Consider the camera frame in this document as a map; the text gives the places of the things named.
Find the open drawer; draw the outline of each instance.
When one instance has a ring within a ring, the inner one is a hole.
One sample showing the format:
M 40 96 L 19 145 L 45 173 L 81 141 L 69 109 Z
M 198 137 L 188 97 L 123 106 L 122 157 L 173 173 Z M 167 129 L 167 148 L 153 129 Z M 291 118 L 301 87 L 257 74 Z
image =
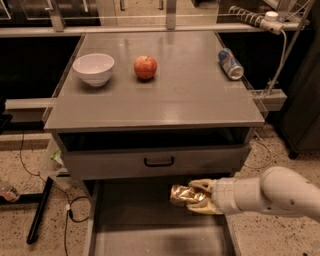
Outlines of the open drawer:
M 177 180 L 100 182 L 84 255 L 238 255 L 225 216 L 195 215 L 171 204 L 172 182 Z

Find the drawer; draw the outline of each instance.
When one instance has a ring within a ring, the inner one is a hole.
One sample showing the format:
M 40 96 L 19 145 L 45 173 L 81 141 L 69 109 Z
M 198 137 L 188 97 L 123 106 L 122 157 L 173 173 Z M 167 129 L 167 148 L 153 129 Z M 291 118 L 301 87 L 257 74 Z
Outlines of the drawer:
M 113 179 L 231 173 L 240 170 L 249 145 L 221 145 L 147 150 L 65 152 L 75 179 Z
M 169 202 L 172 182 L 169 177 L 99 182 L 83 255 L 240 255 L 224 215 L 197 215 Z

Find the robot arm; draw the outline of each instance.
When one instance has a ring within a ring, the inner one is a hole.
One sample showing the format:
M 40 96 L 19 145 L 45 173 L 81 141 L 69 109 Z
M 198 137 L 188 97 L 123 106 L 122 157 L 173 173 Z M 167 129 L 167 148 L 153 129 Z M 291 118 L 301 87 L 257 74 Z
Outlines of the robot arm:
M 255 211 L 284 217 L 308 216 L 320 222 L 320 189 L 285 167 L 271 167 L 257 178 L 193 180 L 189 186 L 211 193 L 211 199 L 188 205 L 194 212 L 230 215 Z

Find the metal rail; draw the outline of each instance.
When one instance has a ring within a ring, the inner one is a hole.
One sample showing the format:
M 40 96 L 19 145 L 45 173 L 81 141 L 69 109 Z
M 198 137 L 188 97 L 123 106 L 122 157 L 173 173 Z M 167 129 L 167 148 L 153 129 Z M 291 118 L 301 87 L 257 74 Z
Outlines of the metal rail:
M 288 22 L 284 24 L 285 31 L 295 31 L 299 23 Z M 263 32 L 264 30 L 242 23 L 218 23 L 214 25 L 177 25 L 175 31 L 204 31 L 212 30 L 218 33 L 234 32 Z M 86 33 L 117 33 L 117 32 L 161 32 L 168 31 L 165 25 L 140 26 L 140 27 L 67 27 L 63 32 L 55 32 L 53 28 L 28 27 L 28 28 L 1 28 L 0 38 L 4 37 L 54 37 L 54 36 L 80 36 Z

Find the white bowl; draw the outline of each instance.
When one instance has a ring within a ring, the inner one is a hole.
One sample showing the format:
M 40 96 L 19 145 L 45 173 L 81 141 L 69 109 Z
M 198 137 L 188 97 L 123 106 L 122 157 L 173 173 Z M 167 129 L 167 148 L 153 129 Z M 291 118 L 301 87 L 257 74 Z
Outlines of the white bowl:
M 102 53 L 84 55 L 73 62 L 73 70 L 81 80 L 92 86 L 104 85 L 112 75 L 114 60 Z

